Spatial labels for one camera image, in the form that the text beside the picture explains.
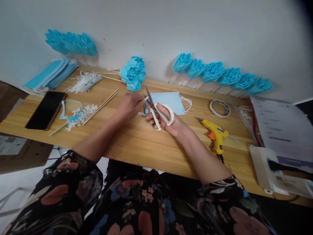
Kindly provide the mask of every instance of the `hand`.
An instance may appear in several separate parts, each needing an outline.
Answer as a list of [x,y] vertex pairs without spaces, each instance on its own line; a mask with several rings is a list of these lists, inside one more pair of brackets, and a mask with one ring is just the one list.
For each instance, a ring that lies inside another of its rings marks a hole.
[[126,122],[135,117],[145,103],[144,97],[138,93],[125,93],[115,115]]
[[[162,113],[164,113],[164,115],[168,119],[171,118],[168,110],[165,107],[163,107],[160,103],[157,104],[157,107]],[[167,130],[171,135],[173,135],[175,137],[177,137],[179,134],[182,134],[186,129],[189,128],[188,125],[186,123],[184,123],[184,121],[181,120],[181,118],[178,115],[176,115],[175,113],[174,113],[174,118],[175,118],[174,122],[170,126],[168,126],[166,124],[166,122],[164,121],[164,119],[162,117],[160,117],[160,114],[156,113],[156,117],[160,123],[161,128]],[[149,123],[151,125],[153,125],[154,129],[157,129],[157,126],[154,122],[152,114],[149,114],[146,117],[146,119],[149,120]]]

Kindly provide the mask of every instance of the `white tape roll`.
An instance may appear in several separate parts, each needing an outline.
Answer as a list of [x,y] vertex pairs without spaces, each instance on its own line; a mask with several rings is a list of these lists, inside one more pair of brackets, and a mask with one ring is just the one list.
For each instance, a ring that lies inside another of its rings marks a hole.
[[[222,115],[218,114],[218,113],[212,108],[212,105],[213,105],[214,103],[219,103],[219,104],[223,105],[224,108],[225,108],[226,111],[227,111],[227,114],[226,114],[225,116],[222,116]],[[231,114],[231,109],[229,108],[229,106],[228,106],[226,103],[224,103],[224,102],[222,102],[222,101],[219,101],[219,100],[213,100],[213,101],[210,103],[210,109],[211,109],[212,113],[214,113],[216,116],[218,116],[218,117],[220,117],[220,118],[226,118],[226,117],[228,117],[228,116]]]

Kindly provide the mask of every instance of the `black phone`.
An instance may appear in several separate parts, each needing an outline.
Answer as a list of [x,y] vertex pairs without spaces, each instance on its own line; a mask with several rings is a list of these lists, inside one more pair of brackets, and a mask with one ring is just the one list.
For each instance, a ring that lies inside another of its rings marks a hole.
[[48,91],[25,128],[49,130],[66,96],[63,92]]

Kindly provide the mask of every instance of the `scissor blade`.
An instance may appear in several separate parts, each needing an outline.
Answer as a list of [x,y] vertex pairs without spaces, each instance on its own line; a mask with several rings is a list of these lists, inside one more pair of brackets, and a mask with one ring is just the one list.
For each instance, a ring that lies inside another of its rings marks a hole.
[[152,98],[151,98],[151,94],[150,94],[150,92],[149,92],[149,90],[148,90],[148,88],[146,87],[146,89],[147,89],[147,93],[148,93],[148,96],[149,96],[149,100],[150,100],[150,102],[151,102],[151,106],[153,106],[153,100],[152,100]]

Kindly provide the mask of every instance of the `hot glue gun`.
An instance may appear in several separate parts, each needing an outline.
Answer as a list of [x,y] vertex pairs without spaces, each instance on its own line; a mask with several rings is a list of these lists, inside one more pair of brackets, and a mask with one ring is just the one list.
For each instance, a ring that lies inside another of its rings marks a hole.
[[198,121],[207,129],[211,131],[211,133],[208,135],[208,137],[212,140],[214,140],[214,147],[212,149],[212,152],[215,153],[219,158],[221,159],[222,163],[224,163],[224,158],[222,156],[223,153],[223,137],[228,136],[228,131],[223,130],[218,125],[214,124],[213,122],[210,122],[206,119],[198,118]]

